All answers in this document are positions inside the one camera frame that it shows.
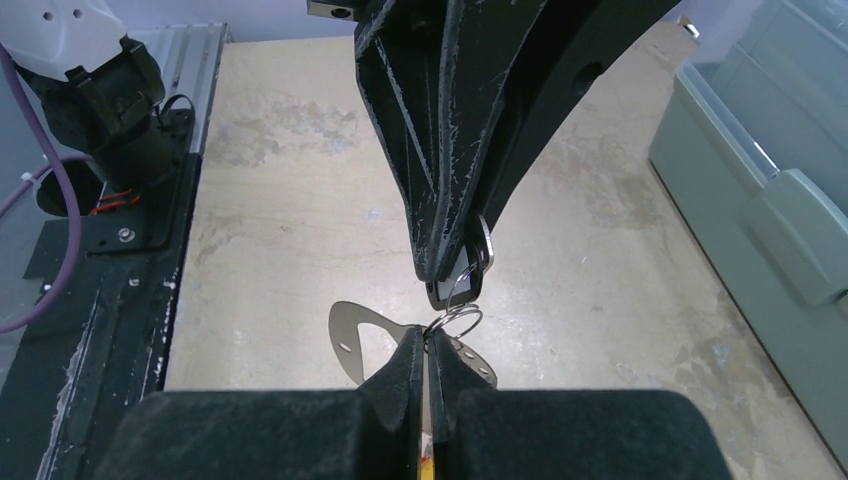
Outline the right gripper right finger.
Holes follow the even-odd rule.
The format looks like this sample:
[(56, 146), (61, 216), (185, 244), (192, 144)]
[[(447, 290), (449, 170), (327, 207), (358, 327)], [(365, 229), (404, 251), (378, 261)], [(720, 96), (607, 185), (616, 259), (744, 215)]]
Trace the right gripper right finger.
[(497, 390), (427, 340), (438, 479), (729, 479), (705, 416), (667, 390)]

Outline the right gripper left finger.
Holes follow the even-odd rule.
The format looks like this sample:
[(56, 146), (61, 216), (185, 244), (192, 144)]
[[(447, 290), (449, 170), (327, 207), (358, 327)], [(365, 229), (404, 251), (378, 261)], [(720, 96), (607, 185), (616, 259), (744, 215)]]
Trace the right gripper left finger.
[(124, 418), (97, 479), (416, 479), (424, 338), (354, 390), (169, 391)]

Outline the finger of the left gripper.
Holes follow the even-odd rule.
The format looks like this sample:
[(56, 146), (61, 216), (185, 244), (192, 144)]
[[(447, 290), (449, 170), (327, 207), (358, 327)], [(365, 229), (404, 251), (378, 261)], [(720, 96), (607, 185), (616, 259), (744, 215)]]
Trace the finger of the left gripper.
[(540, 1), (369, 1), (357, 84), (406, 209), (419, 280), (450, 273)]
[(549, 1), (519, 51), (473, 198), (496, 221), (553, 134), (673, 0)]

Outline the yellow key tag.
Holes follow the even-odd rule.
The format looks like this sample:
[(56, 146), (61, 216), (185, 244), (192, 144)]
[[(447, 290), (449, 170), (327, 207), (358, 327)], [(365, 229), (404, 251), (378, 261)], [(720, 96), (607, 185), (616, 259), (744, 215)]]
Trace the yellow key tag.
[(423, 433), (421, 435), (421, 450), (419, 456), (418, 477), (420, 480), (435, 479), (433, 441), (432, 437), (427, 433)]

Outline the metal keyring with keys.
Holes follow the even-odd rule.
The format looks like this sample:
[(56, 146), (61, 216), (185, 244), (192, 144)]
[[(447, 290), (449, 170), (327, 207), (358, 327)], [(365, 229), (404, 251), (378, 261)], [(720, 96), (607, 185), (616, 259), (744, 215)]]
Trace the metal keyring with keys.
[[(460, 250), (448, 279), (426, 285), (428, 298), (439, 315), (420, 328), (424, 338), (428, 340), (450, 323), (464, 317), (472, 317), (473, 322), (467, 329), (449, 337), (450, 343), (465, 365), (495, 387), (498, 378), (494, 368), (482, 355), (462, 341), (462, 338), (477, 328), (484, 318), (482, 309), (475, 301), (481, 293), (484, 275), (494, 263), (491, 230), (483, 216), (478, 215), (471, 221), (465, 240), (466, 243)], [(367, 379), (360, 335), (362, 325), (384, 330), (395, 342), (400, 342), (406, 332), (415, 327), (396, 323), (357, 303), (334, 303), (328, 319), (330, 343), (342, 369), (357, 385)]]

